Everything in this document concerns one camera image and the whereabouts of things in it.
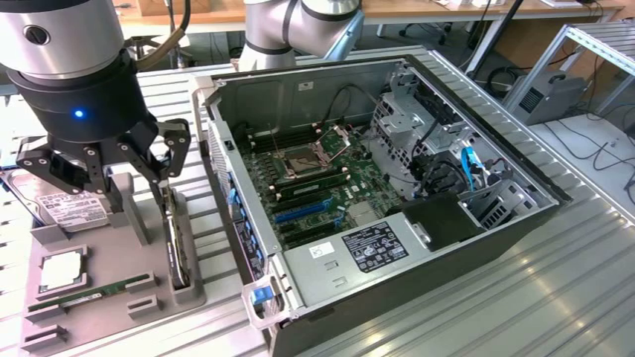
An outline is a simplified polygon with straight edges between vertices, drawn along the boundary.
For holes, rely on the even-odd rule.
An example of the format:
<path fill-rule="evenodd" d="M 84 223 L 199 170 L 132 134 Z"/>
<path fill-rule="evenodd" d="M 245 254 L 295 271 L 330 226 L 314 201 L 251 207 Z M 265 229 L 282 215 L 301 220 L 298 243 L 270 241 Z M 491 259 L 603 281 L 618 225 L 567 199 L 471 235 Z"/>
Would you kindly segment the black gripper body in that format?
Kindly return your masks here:
<path fill-rule="evenodd" d="M 118 58 L 94 74 L 68 80 L 8 71 L 54 150 L 82 160 L 84 147 L 95 146 L 106 165 L 126 161 L 120 142 L 147 154 L 158 136 L 158 120 L 147 109 L 136 73 L 130 58 Z"/>

